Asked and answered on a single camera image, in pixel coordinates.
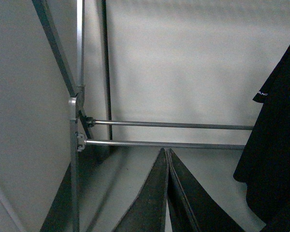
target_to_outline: metal bracket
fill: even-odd
[[[86,123],[89,128],[92,128],[96,124],[96,120],[93,117],[86,117]]]
[[[70,120],[76,121],[79,118],[79,111],[84,106],[85,100],[85,86],[79,86],[80,90],[75,98],[69,99],[70,105]]]
[[[76,133],[77,152],[82,152],[86,147],[86,138],[82,133]]]
[[[78,108],[82,108],[84,106],[84,101],[85,101],[85,85],[83,86],[78,86],[79,91],[76,95],[77,97],[77,105]]]

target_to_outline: black fabric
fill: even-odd
[[[270,76],[265,81],[264,85],[261,87],[259,92],[256,94],[256,96],[253,98],[255,102],[264,103],[267,99],[267,96],[271,92],[271,88],[275,82],[275,80],[280,76],[281,69],[284,67],[286,61],[288,60],[290,56],[290,46],[286,50],[285,54],[281,58],[280,62],[276,65]]]
[[[290,200],[260,232],[290,231]]]
[[[173,231],[244,232],[208,195],[171,149],[168,150],[168,158],[170,162],[168,202]]]
[[[164,232],[169,164],[161,149],[140,193],[114,232]]]
[[[290,47],[262,88],[268,95],[233,177],[246,182],[248,206],[268,223],[290,200]]]

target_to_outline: black shirt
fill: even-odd
[[[233,177],[267,223],[290,201],[290,46],[254,101],[264,104]]]

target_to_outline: gray wall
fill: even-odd
[[[48,3],[75,77],[76,2]],[[93,90],[87,94],[86,109],[89,115],[103,118],[104,100],[97,103],[104,98],[102,78],[94,73],[102,66],[95,48],[101,43],[94,33],[97,19],[87,23],[92,27],[86,40],[92,58],[86,61],[94,59],[95,65],[86,66],[85,73],[98,81],[95,86],[86,83]],[[70,162],[68,97],[32,2],[0,1],[0,188],[30,232],[40,230]],[[101,138],[103,133],[105,129],[96,132]],[[0,205],[0,232],[18,231],[9,227],[12,224]]]
[[[290,44],[290,1],[108,2],[114,119],[254,125]],[[249,132],[114,128],[114,137],[245,144]]]

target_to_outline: gray floor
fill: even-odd
[[[158,154],[158,148],[121,147],[94,168],[82,191],[82,232],[110,232],[137,196]],[[246,186],[232,177],[241,151],[174,149],[210,196],[246,231],[264,223],[248,208]],[[68,223],[65,231],[72,231]],[[166,232],[172,231],[167,212]]]

